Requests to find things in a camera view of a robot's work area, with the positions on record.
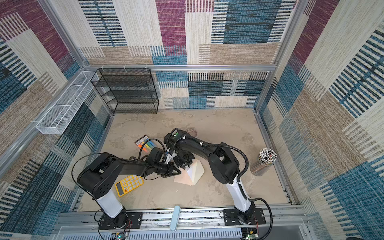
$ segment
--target white triangular block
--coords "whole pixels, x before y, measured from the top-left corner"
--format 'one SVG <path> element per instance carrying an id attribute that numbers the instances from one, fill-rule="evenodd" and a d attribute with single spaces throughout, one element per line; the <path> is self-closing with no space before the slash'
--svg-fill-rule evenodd
<path id="1" fill-rule="evenodd" d="M 195 185 L 204 173 L 203 165 L 197 159 L 192 160 L 192 164 L 190 167 L 186 167 L 185 169 L 179 169 L 181 171 L 181 174 L 175 176 L 174 182 L 187 185 Z"/>

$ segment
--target pencil holder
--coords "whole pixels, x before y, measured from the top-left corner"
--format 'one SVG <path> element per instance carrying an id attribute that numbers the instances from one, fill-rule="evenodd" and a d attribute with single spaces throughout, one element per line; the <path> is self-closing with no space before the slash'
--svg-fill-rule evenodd
<path id="1" fill-rule="evenodd" d="M 270 166 L 276 161 L 277 154 L 274 150 L 269 148 L 263 148 L 258 159 L 251 165 L 251 173 L 255 176 L 262 176 Z"/>

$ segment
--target red wire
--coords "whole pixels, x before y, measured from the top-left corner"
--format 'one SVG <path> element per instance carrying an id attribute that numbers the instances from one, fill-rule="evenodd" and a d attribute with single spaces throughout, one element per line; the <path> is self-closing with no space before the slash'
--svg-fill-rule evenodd
<path id="1" fill-rule="evenodd" d="M 132 224 L 132 221 L 131 221 L 130 219 L 128 219 L 128 221 L 127 221 L 127 226 L 125 227 L 123 234 L 124 234 L 125 231 L 127 230 L 128 226 L 129 226 L 129 232 L 128 232 L 128 234 L 131 232 L 131 224 Z"/>
<path id="2" fill-rule="evenodd" d="M 255 222 L 256 222 L 256 229 L 257 229 L 257 234 L 259 234 L 259 223 L 257 222 L 256 218 L 253 217 L 255 219 Z"/>

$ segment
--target clear cylindrical container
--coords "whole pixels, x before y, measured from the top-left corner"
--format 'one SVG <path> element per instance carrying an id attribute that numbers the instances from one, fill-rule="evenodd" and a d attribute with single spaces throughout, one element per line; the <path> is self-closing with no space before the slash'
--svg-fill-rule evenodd
<path id="1" fill-rule="evenodd" d="M 268 168 L 272 166 L 273 163 L 270 163 L 268 165 L 261 163 L 259 159 L 257 159 L 250 167 L 251 173 L 255 176 L 261 177 L 266 171 L 268 171 Z"/>

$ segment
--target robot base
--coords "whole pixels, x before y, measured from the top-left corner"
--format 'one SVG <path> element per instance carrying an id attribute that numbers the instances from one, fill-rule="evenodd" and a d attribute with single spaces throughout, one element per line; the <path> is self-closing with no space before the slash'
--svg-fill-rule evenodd
<path id="1" fill-rule="evenodd" d="M 127 227 L 126 222 L 128 219 L 131 220 L 131 229 L 139 229 L 141 226 L 142 212 L 127 212 L 123 209 L 123 214 L 119 214 L 116 218 L 110 218 L 106 214 L 103 214 L 100 218 L 99 229 L 100 230 L 113 230 L 113 229 L 124 229 Z M 116 219 L 121 217 L 121 220 L 118 224 L 115 223 Z"/>
<path id="2" fill-rule="evenodd" d="M 237 209 L 224 209 L 224 223 L 226 226 L 233 225 L 242 225 L 242 222 L 238 218 L 238 210 Z M 257 220 L 259 225 L 265 224 L 265 217 L 263 213 L 263 209 L 256 208 L 253 213 L 254 219 L 250 224 L 256 224 L 255 219 Z"/>

